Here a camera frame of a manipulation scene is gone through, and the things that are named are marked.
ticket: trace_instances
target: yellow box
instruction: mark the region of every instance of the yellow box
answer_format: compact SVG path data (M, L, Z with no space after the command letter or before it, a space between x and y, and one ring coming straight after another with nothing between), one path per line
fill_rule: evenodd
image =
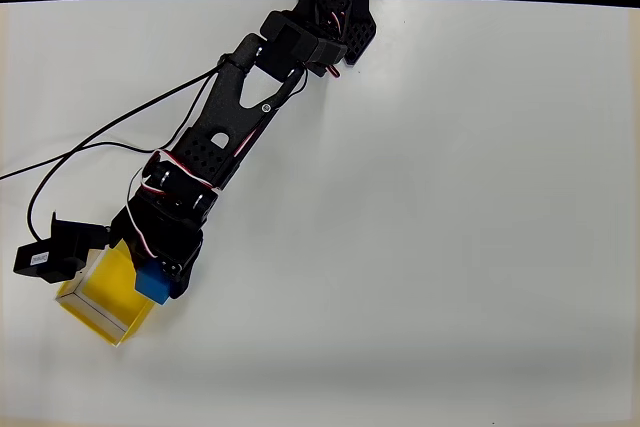
M155 302L135 290L136 274L124 241L90 251L87 266L62 284L56 301L112 345L133 335Z

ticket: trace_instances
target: white table surface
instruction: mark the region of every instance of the white table surface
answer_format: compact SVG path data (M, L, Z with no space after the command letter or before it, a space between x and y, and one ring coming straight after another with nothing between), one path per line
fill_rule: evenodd
M6 6L6 172L210 68L295 0ZM372 0L225 190L191 287L115 349L13 275L44 170L0 183L2 413L132 426L631 416L635 143L624 9ZM243 100L274 83L259 72ZM162 142L195 89L114 130ZM108 223L144 156L78 155L35 210Z

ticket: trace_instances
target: black cable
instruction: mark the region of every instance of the black cable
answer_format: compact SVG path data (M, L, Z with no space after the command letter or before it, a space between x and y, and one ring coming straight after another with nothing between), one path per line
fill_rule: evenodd
M209 78L212 77L220 69L220 67L222 65L223 64L220 64L220 65L214 67L213 69L205 72L204 74L201 74L198 77L196 77L194 79L191 79L191 80L185 82L184 84L179 85L178 87L175 87L175 88L165 92L162 95L159 95L155 99L152 99L152 100L150 100L148 102L145 102L144 104L136 107L135 109L130 110L129 112L127 112L126 114L121 115L117 119L112 120L108 124L104 125L100 129L96 130L93 134L89 135L87 138L85 138L83 141L81 141L78 145L76 145L73 149L71 149L70 151L68 151L65 154L63 154L62 158L60 158L58 163L56 165L54 165L49 172L47 172L47 175L44 176L44 178L42 179L42 181L40 182L38 187L36 187L36 190L34 191L33 195L31 196L31 200L29 201L29 206L27 207L27 227L29 227L29 231L31 232L31 235L33 235L33 237L37 241L42 240L40 238L40 236L38 235L38 233L36 232L35 228L33 227L33 222L32 222L33 207L35 205L36 199L38 198L38 195L40 194L40 192L42 192L42 189L44 188L46 183L51 179L53 174L55 174L56 171L60 167L62 167L62 165L67 160L69 160L71 158L72 155L74 155L77 152L80 152L82 150L82 148L85 147L89 142L91 142L93 139L95 139L99 135L103 134L104 132L106 132L107 130L112 128L113 126L119 124L120 122L122 122L124 120L127 120L129 117L133 117L137 113L142 112L143 110L151 107L152 105L157 104L158 102L166 99L167 97L170 97L173 94L175 94L177 92L180 92L181 90L184 90L187 87L190 87L191 85L196 84L196 83L200 82L203 79L206 79L207 77L209 77Z
M176 140L176 138L178 137L178 134L180 133L182 128L185 126L185 124L188 122L189 117L191 117L191 114L193 113L193 110L195 109L196 105L198 104L198 100L200 100L200 97L202 96L202 93L204 92L204 89L207 87L207 84L209 83L209 81L212 78L213 78L213 74L205 79L204 83L202 84L202 87L200 87L200 90L198 91L198 94L196 95L195 99L193 100L193 103L191 104L191 107L189 108L189 111L185 115L184 119L182 120L182 123L180 124L180 126L176 129L176 131L173 133L171 138L167 142L165 142L164 145L158 147L157 149L142 149L140 147L135 147L133 145L124 144L122 142L104 141L104 142L96 142L95 144L85 145L78 152L83 151L83 150L89 150L89 149L92 149L94 147L102 147L104 145L110 145L110 146L114 146L114 147L121 147L123 149L131 150L133 152L138 152L140 154L150 154L154 150L166 149L169 145L171 145L173 143L174 140ZM69 151L67 151L67 152L65 152L63 154L57 155L55 157L51 157L50 159L43 160L42 162L38 162L37 164L32 164L32 165L29 165L28 167L23 167L21 169L14 170L13 172L9 172L8 174L0 175L0 181L8 179L8 178L13 177L13 176L18 175L18 174L22 174L23 172L28 172L30 170L37 169L38 167L42 167L43 165L51 164L52 162L55 162L56 160L62 159L68 153L69 153Z
M285 99L285 102L288 101L291 97L293 97L296 94L299 94L300 92L302 92L305 87L307 86L307 81L309 80L309 69L307 69L306 67L304 68L304 82L302 83L302 87L300 87L298 90L291 92L289 94L289 96Z

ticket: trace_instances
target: blue block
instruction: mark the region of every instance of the blue block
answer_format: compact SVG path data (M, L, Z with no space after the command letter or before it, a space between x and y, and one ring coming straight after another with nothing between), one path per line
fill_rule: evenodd
M136 270L136 291L162 305L169 298L169 279L157 260L150 260Z

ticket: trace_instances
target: wire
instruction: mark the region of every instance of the wire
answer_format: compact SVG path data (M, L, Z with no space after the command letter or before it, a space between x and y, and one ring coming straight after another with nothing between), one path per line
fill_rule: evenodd
M148 151L145 150L145 149L140 149L138 147L134 147L132 145L123 144L121 142L97 142L95 144L85 145L80 150L89 150L89 149L92 149L94 147L102 147L103 145L112 145L112 146L115 146L115 147L122 147L123 149L131 150L133 152L138 152L140 154L148 153ZM28 172L28 171L33 170L33 169L37 169L38 167L42 167L43 165L50 164L52 162L55 162L56 160L59 160L59 159L63 158L67 154L68 154L68 152L65 152L64 154L60 154L60 155L57 155L55 157L51 157L50 159L43 160L42 162L38 162L37 164L32 164L32 165L29 165L28 167L23 167L21 169L14 170L13 172L9 172L8 174L4 174L4 175L0 176L0 180L5 180L5 179L8 179L10 177L13 177L14 175L22 174L24 172Z
M131 209L129 208L129 197L131 197L131 186L133 185L133 181L136 179L136 177L138 177L138 174L140 173L141 170L142 170L142 167L136 170L136 173L133 174L133 177L131 177L131 180L129 181L129 189L127 190L127 198L124 205L127 208L127 212L129 213L129 220L131 220L131 225L133 225L133 228L136 229L136 232L138 232L138 235L140 236L140 240L142 241L144 250L147 251L147 254L149 254L150 257L157 259L158 256L155 255L153 252L151 252L151 249L147 245L147 239L144 238L144 234L136 224L136 221L133 220L133 214L131 213Z
M167 147L169 147L176 140L176 138L178 137L178 134L180 133L182 128L185 126L185 124L188 122L189 118L191 117L191 114L193 113L193 110L195 109L196 105L198 104L198 101L200 100L200 97L202 96L202 93L204 92L204 89L207 87L207 84L213 78L213 75L214 74L210 75L209 77L207 77L205 79L204 83L200 87L200 90L198 91L198 94L196 95L195 99L193 100L193 103L191 104L191 107L189 108L189 111L187 112L187 114L185 115L184 119L182 120L182 123L175 130L175 132L173 133L171 138L167 142L165 142L163 145L161 145L160 147L157 147L157 149L166 149ZM89 149L92 149L94 147L102 147L102 146L105 146L105 145L107 145L107 146L110 145L110 146L114 146L114 147L121 147L123 149L131 150L133 152L138 152L140 154L151 154L155 150L157 150L156 148L153 148L153 149L142 149L140 147L135 147L133 145L124 144L122 142L105 141L105 142L96 142L95 144L85 145L79 151L89 150ZM0 181L8 179L10 177L13 177L14 175L22 174L24 172L28 172L28 171L33 170L33 169L37 169L38 167L42 167L43 165L51 164L52 162L55 162L56 160L62 159L68 153L69 153L69 151L67 151L67 152L65 152L63 154L60 154L60 155L56 155L55 157L51 157L50 159L43 160L42 162L38 162L37 164L32 164L32 165L29 165L28 167L23 167L21 169L14 170L13 172L9 172L8 174L0 175Z
M340 71L336 68L335 65L328 65L327 70L331 75L333 75L336 79L340 78Z
M180 163L180 161L178 159L176 159L173 155L171 155L166 150L157 150L156 152L158 152L160 154L160 159L158 161L162 161L162 156L163 155L167 156L169 158L170 162L173 165L178 167L180 170L182 170L189 177L191 177L194 180L197 180L198 182L200 182L205 187L208 187L209 189L213 189L213 184L211 184L211 182L206 181L206 180L198 177L197 175L194 175L193 172L191 172L186 166L182 165L182 163Z
M42 189L44 188L44 186L51 179L51 177L53 177L53 174L55 174L58 171L58 169L60 167L62 167L62 165L67 160L69 160L71 158L71 156L73 156L77 152L80 152L83 149L83 147L85 147L85 146L87 146L87 144L89 144L89 142L91 142L93 139L95 139L99 135L103 134L104 132L106 132L107 130L112 128L113 126L119 124L120 122L123 122L123 121L127 120L129 117L133 117L134 115L138 114L139 112L142 112L143 110L148 109L152 105L155 105L158 102L161 102L162 100L166 99L167 97L170 97L173 94L175 94L177 92L180 92L181 90L184 90L187 87L190 87L191 85L200 82L201 80L206 79L207 77L213 76L222 67L222 65L223 64L220 64L220 65L214 67L213 69L205 72L204 74L201 74L198 77L195 77L195 78L193 78L193 79L191 79L191 80L179 85L178 87L175 87L175 88L165 92L164 94L159 95L155 99L152 99L152 100L150 100L148 102L145 102L144 104L136 107L135 109L130 110L129 112L127 112L126 114L121 115L117 119L112 120L108 124L104 125L100 129L96 130L94 133L89 135L87 138L85 138L83 141L81 141L78 145L76 145L73 149L71 149L70 151L68 151L65 154L63 154L63 156L58 160L58 163L55 164L51 168L51 170L49 172L47 172L47 174L44 176L44 178L42 179L42 181L40 182L38 187L36 187L36 190L34 191L33 195L31 196L31 200L29 201L29 206L27 207L27 227L29 228L29 231L31 232L31 235L33 235L33 237L37 241L42 240L41 237L36 232L35 228L33 227L33 221L32 221L33 207L34 207L34 205L36 203L36 199L38 198L38 195L40 194L40 192L42 192Z
M338 34L342 35L342 28L340 27L340 21L338 20L338 16L335 12L331 12L331 17L336 21L336 25L338 26Z
M202 93L204 92L204 89L207 88L207 84L209 83L209 81L213 78L213 76L215 75L216 72L212 72L211 75L209 75L209 77L207 77L204 80L204 83L202 84L202 86L200 87L200 90L198 91L198 93L196 94L196 97L193 99L193 103L191 104L191 107L189 107L189 110L187 111L187 115L185 115L184 119L182 119L182 122L180 123L180 125L178 126L178 128L176 129L176 131L173 133L173 135L171 136L171 138L165 142L163 145L161 145L160 147L158 147L158 149L154 149L154 150L162 150L162 149L166 149L167 147L169 147L171 144L173 144L173 141L176 140L178 138L178 135L180 134L180 131L182 130L182 128L187 124L187 122L189 121L189 117L191 117L191 114L193 113L193 110L196 108L196 105L198 103L198 100L200 100L200 97L202 96Z
M306 67L304 68L304 82L302 82L302 87L300 87L298 90L293 91L289 94L289 96L285 99L285 102L287 102L291 97L293 97L294 95L298 95L300 92L302 92L306 87L307 87L307 81L309 80L309 69L307 69Z

